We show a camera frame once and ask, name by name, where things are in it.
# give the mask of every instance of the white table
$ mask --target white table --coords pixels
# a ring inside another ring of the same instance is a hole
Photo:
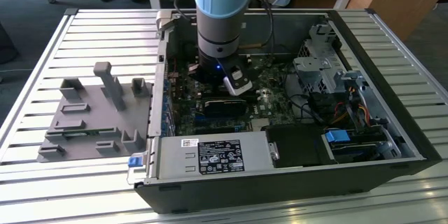
[[[368,193],[159,215],[127,184],[127,157],[37,163],[64,77],[99,84],[109,61],[121,83],[153,81],[156,10],[65,15],[0,129],[0,223],[429,223],[448,218],[448,94],[376,15],[339,11],[444,161]],[[351,55],[347,59],[356,69]]]

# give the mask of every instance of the power supply label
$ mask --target power supply label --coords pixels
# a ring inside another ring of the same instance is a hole
[[[197,143],[197,153],[203,175],[244,171],[240,140]]]

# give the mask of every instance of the robotic arm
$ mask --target robotic arm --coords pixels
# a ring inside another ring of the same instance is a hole
[[[237,55],[244,12],[251,0],[195,0],[197,6],[199,64],[189,68],[200,82],[224,85],[231,95],[252,88]],[[265,0],[284,6],[291,0]]]

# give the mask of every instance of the yellow wire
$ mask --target yellow wire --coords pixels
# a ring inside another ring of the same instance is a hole
[[[332,121],[331,124],[337,123],[340,120],[344,119],[344,117],[347,117],[347,115],[348,115],[348,113],[345,112],[339,118],[335,119],[335,121]]]
[[[361,105],[359,106],[359,108],[364,111],[364,119],[365,119],[365,123],[367,123],[367,125],[369,126],[369,121],[368,121],[369,119],[368,119],[368,117],[367,117],[367,116],[368,116],[368,114],[367,114],[367,109],[365,109]]]

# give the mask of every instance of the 3d printed holder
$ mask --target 3d printed holder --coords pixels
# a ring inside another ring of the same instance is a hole
[[[129,156],[147,145],[152,84],[143,78],[120,84],[111,63],[93,73],[104,85],[64,79],[63,99],[39,149],[39,162]]]

